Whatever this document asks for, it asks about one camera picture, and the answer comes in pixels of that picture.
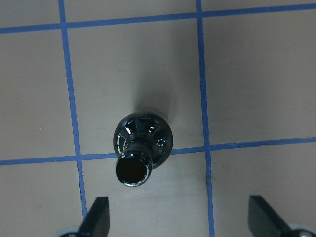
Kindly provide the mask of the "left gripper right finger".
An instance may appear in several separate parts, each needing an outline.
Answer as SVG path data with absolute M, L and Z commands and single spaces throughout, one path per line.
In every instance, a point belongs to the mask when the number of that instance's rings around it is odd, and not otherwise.
M 254 237 L 284 237 L 291 228 L 259 195 L 248 200 L 248 227 Z

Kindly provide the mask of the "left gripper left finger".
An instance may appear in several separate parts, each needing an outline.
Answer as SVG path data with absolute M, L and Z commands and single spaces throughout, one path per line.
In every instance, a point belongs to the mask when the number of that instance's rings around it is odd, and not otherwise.
M 80 225 L 78 237 L 107 237 L 110 230 L 108 197 L 97 197 Z

